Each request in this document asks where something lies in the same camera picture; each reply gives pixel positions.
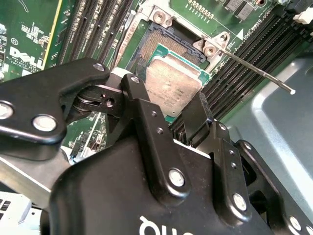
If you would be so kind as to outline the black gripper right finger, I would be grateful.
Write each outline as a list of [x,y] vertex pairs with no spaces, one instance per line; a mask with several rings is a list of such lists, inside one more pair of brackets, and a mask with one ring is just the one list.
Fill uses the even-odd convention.
[[261,223],[276,235],[310,235],[312,222],[254,146],[232,141],[216,121],[203,93],[182,111],[186,140],[212,161],[213,205],[231,227]]

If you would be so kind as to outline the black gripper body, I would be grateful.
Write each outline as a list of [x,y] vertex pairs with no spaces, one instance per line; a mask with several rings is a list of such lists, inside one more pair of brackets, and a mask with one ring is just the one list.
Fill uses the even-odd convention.
[[52,235],[269,235],[257,212],[238,226],[216,214],[212,161],[181,145],[178,152],[192,190],[177,207],[151,194],[134,138],[123,140],[67,169],[56,181],[48,206]]

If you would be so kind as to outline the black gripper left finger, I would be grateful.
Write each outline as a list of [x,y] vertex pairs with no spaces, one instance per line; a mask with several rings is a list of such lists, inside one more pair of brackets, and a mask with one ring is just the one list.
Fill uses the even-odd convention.
[[144,82],[133,74],[111,74],[84,58],[4,82],[0,86],[1,181],[38,205],[46,205],[53,185],[69,168],[60,156],[67,125],[92,111],[113,117],[109,149],[135,136],[152,195],[178,205],[190,193],[185,166]]

